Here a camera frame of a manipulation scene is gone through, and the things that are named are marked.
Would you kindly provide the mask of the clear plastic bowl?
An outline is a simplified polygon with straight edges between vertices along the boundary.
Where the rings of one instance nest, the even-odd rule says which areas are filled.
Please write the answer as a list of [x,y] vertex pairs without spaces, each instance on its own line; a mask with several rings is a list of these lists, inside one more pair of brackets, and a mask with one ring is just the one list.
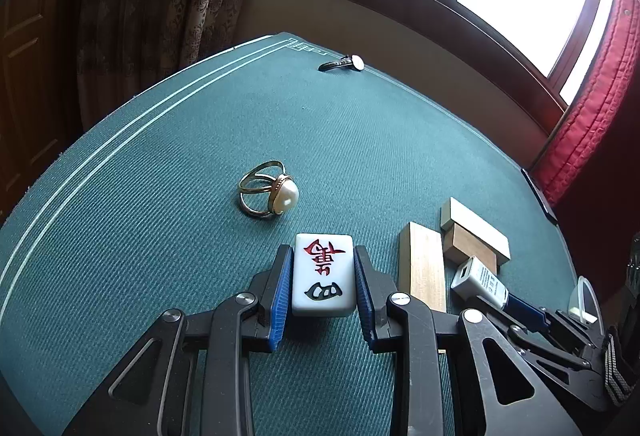
[[585,326],[603,323],[597,295],[586,277],[578,277],[577,285],[570,293],[567,312]]

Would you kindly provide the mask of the red curtain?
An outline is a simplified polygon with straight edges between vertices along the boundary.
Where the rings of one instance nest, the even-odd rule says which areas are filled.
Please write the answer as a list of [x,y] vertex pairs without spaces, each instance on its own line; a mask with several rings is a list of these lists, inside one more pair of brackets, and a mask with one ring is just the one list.
[[588,74],[528,172],[552,210],[612,126],[628,93],[638,59],[639,0],[613,0],[603,39]]

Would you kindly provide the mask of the white mahjong tile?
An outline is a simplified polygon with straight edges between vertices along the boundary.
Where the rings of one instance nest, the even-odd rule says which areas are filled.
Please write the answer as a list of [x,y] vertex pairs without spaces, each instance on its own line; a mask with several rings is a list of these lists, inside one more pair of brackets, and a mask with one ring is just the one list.
[[297,317],[347,317],[355,307],[352,237],[298,234],[294,245],[292,314]]

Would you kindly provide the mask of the white painted wooden block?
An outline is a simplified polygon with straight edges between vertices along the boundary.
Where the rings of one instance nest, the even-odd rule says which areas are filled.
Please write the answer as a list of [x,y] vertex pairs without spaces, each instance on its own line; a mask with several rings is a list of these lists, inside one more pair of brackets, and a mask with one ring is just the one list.
[[499,265],[511,260],[509,240],[500,230],[485,221],[456,198],[450,197],[440,209],[440,228],[449,231],[459,226],[465,229],[497,255]]

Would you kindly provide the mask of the white usb wall charger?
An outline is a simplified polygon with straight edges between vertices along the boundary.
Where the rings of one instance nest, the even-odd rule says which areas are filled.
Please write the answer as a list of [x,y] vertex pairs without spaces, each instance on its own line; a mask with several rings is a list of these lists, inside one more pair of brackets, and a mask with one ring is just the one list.
[[476,256],[470,257],[457,269],[450,289],[462,300],[483,297],[498,309],[503,309],[509,300],[506,286]]

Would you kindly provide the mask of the brown wooden block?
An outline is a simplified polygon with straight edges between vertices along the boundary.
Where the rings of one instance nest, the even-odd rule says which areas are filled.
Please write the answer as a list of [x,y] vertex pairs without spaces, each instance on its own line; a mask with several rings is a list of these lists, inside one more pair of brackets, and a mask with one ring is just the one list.
[[444,257],[460,266],[477,257],[493,274],[498,274],[497,254],[484,242],[458,224],[452,224],[444,237]]

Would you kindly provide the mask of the light wooden long block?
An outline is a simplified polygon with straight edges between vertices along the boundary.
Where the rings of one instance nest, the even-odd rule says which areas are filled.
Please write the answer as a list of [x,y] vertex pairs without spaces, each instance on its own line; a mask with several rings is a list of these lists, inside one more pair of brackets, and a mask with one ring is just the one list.
[[447,312],[447,288],[442,235],[418,223],[408,223],[399,234],[398,290]]

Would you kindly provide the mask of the black smartphone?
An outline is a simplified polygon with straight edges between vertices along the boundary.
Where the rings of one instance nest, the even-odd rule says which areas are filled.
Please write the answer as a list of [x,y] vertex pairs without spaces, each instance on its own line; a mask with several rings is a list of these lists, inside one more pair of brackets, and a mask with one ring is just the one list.
[[553,212],[553,210],[551,208],[551,205],[548,202],[547,198],[544,196],[544,193],[538,188],[538,186],[534,182],[533,178],[524,169],[524,167],[521,168],[521,173],[522,173],[523,177],[525,178],[525,181],[529,185],[530,189],[532,189],[532,192],[533,192],[534,196],[536,197],[536,199],[538,201],[538,204],[541,207],[541,210],[544,212],[544,216],[553,225],[558,225],[558,219],[556,218],[556,216],[555,216],[555,214],[554,214],[554,212]]

